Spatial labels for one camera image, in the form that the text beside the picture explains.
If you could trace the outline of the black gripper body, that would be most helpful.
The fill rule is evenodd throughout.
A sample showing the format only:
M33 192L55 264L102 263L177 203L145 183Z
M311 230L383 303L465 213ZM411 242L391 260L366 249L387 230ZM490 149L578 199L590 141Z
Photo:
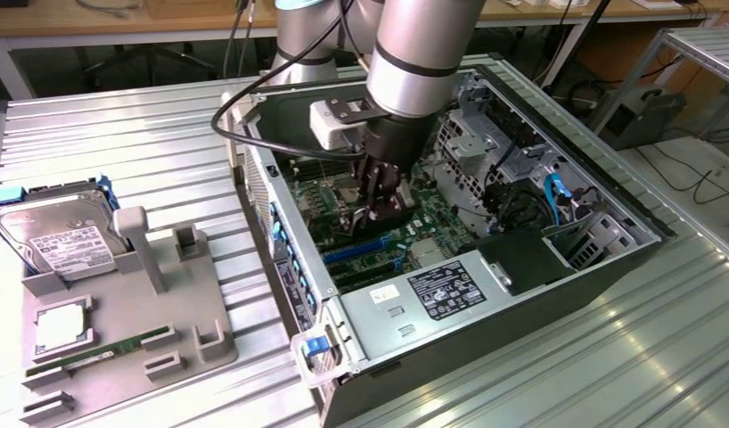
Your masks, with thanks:
M422 155L437 122L437 113L417 119L389 115L369 121L363 134L367 167L391 165L409 172Z

